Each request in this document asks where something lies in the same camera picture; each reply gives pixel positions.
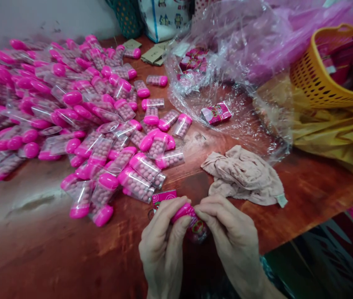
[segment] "hand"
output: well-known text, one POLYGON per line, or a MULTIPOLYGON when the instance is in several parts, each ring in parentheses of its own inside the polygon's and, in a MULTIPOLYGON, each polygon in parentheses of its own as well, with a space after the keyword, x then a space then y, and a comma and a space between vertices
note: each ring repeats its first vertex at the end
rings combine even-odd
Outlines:
POLYGON ((241 298, 284 298, 262 269, 258 233, 248 215, 220 195, 202 199, 195 212, 212 231, 226 275, 241 298))
POLYGON ((149 290, 147 298, 179 298, 182 286, 182 243, 190 216, 179 218, 170 226, 171 218, 186 203, 186 196, 162 201, 139 244, 149 290))

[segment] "cartoon print bag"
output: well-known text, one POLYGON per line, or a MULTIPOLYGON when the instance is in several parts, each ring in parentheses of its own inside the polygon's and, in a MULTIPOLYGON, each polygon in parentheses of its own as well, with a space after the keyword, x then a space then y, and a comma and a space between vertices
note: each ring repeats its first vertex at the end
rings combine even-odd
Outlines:
POLYGON ((190 0, 139 0, 146 34, 155 43, 173 38, 190 21, 190 0))

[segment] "yellow plastic basket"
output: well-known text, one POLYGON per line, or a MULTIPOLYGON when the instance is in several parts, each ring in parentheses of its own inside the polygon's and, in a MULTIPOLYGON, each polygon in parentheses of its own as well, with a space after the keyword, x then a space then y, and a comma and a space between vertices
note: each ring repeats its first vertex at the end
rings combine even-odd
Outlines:
POLYGON ((328 43, 334 50, 352 36, 353 27, 348 24, 319 29, 312 35, 308 50, 291 66, 291 81, 305 92, 312 108, 353 106, 353 91, 343 88, 329 76, 316 46, 328 43))

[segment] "yellow plastic bag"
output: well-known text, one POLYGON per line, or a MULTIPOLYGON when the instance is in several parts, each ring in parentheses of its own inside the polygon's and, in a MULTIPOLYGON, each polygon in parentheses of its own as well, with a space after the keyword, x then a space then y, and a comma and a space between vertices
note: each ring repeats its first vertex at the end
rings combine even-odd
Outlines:
MULTIPOLYGON (((294 107, 294 146, 312 154, 336 159, 353 173, 353 107, 312 109, 303 90, 293 86, 287 75, 279 77, 277 81, 270 80, 261 88, 272 91, 273 98, 277 98, 278 91, 285 90, 288 85, 292 87, 294 107)), ((284 98, 274 102, 284 107, 290 101, 284 98)))

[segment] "finger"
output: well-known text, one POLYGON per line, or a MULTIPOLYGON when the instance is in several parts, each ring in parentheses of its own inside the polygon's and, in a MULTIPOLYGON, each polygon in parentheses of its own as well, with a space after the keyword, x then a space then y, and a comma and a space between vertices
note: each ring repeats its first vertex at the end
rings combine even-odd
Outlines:
POLYGON ((166 200, 166 201, 162 201, 161 204, 160 204, 160 207, 158 208, 158 210, 154 214, 153 219, 150 221, 149 225, 147 225, 146 228, 143 230, 142 239, 146 238, 150 234, 152 228, 154 227, 155 222, 157 221, 157 219, 159 218, 160 214, 165 209, 165 207, 170 205, 173 201, 175 201, 176 199, 179 199, 179 198, 185 198, 187 200, 187 202, 191 202, 191 200, 188 199, 186 196, 177 197, 175 199, 169 199, 169 200, 166 200))
POLYGON ((172 260, 181 255, 183 238, 185 237, 186 230, 191 220, 192 218, 190 216, 183 216, 174 223, 169 235, 167 250, 165 252, 166 260, 172 260))
POLYGON ((203 221, 205 221, 205 223, 208 225, 209 229, 214 235, 214 240, 217 246, 221 244, 227 244, 229 242, 228 237, 225 234, 224 228, 221 226, 218 219, 196 208, 195 212, 197 216, 200 217, 203 221))
POLYGON ((200 203, 195 206, 194 209, 216 217, 228 231, 238 226, 235 215, 219 203, 200 203))
POLYGON ((151 241, 155 241, 157 238, 165 238, 171 218, 186 203, 186 201, 187 197, 184 196, 162 202, 155 214, 155 216, 157 216, 158 213, 157 219, 155 219, 155 222, 152 225, 152 230, 147 238, 150 238, 151 241))
POLYGON ((230 201, 228 201, 225 197, 220 194, 205 197, 201 200, 200 203, 219 203, 231 213, 239 212, 239 210, 230 201))

